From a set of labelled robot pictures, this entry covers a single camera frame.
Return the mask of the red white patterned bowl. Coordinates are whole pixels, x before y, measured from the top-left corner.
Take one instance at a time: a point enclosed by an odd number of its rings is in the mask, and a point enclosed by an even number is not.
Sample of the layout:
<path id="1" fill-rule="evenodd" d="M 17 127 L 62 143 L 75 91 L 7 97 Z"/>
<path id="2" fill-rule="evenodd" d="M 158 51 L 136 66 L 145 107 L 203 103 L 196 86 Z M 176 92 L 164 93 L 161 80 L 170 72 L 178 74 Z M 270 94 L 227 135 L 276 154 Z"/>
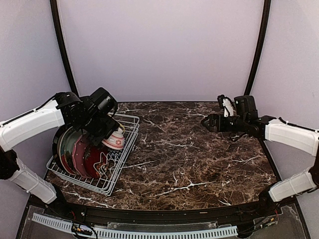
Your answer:
<path id="1" fill-rule="evenodd" d="M 124 147 L 124 132 L 119 129 L 114 131 L 108 139 L 102 140 L 102 143 L 114 150 L 121 150 Z"/>

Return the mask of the black rimmed cream plate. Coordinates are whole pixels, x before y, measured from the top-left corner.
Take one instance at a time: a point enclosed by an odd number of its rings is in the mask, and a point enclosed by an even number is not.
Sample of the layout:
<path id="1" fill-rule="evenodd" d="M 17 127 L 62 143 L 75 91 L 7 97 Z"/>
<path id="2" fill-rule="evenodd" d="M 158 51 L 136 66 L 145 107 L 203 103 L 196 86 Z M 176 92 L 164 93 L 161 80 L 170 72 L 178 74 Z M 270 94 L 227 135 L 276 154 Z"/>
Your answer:
<path id="1" fill-rule="evenodd" d="M 63 125 L 61 126 L 57 132 L 55 133 L 53 137 L 53 143 L 52 143 L 52 155 L 53 155 L 53 161 L 57 164 L 57 166 L 66 172 L 69 172 L 64 168 L 63 163 L 61 162 L 60 156 L 59 156 L 59 146 L 58 146 L 58 140 L 59 138 L 67 131 L 68 127 Z"/>

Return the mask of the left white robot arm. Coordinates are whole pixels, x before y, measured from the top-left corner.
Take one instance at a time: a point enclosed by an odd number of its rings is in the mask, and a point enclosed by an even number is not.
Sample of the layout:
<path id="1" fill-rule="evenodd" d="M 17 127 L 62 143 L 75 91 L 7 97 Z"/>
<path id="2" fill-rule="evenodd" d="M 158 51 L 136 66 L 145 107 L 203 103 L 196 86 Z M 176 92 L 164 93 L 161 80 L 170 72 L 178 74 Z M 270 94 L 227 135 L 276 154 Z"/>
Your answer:
<path id="1" fill-rule="evenodd" d="M 59 217 L 70 213 L 70 205 L 58 198 L 55 187 L 30 170 L 17 156 L 14 147 L 53 128 L 71 126 L 88 133 L 90 143 L 98 145 L 119 127 L 110 112 L 118 103 L 104 88 L 89 96 L 60 92 L 43 105 L 0 123 L 0 178 L 9 180 L 33 194 Z"/>

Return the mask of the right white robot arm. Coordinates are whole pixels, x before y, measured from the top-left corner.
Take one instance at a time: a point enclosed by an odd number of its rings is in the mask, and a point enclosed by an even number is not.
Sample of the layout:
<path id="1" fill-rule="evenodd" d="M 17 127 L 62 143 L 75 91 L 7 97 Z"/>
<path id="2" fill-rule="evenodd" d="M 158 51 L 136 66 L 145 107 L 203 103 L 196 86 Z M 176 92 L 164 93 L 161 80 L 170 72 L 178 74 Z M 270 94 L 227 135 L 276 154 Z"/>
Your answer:
<path id="1" fill-rule="evenodd" d="M 280 143 L 303 151 L 315 158 L 313 166 L 264 190 L 254 211 L 265 216 L 274 203 L 285 198 L 311 192 L 319 187 L 319 131 L 276 118 L 259 116 L 255 99 L 243 95 L 230 100 L 224 95 L 217 98 L 222 114 L 210 114 L 201 124 L 209 131 L 240 132 L 258 140 Z"/>

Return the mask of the red teal floral plate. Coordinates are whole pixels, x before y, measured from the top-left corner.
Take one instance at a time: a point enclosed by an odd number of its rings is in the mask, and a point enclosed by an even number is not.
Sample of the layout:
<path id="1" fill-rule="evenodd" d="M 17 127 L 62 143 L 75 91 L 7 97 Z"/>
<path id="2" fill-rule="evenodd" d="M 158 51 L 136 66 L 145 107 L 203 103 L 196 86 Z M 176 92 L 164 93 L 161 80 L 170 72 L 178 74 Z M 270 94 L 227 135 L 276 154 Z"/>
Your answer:
<path id="1" fill-rule="evenodd" d="M 62 136 L 60 136 L 58 139 L 57 150 L 62 169 L 71 175 L 78 175 L 78 173 L 69 165 L 68 157 L 70 156 L 70 153 L 66 152 L 66 141 L 72 132 L 73 129 L 69 128 L 62 134 Z"/>

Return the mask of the yellow ceramic mug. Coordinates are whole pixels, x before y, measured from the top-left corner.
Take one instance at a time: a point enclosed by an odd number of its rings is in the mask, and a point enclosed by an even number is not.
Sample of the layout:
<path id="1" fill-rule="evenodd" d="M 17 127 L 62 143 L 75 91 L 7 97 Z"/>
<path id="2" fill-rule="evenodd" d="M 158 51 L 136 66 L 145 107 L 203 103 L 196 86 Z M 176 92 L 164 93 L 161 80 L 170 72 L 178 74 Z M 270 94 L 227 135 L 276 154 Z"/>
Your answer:
<path id="1" fill-rule="evenodd" d="M 125 127 L 119 123 L 119 127 L 117 129 L 117 132 L 120 133 L 120 134 L 124 134 L 125 133 Z"/>

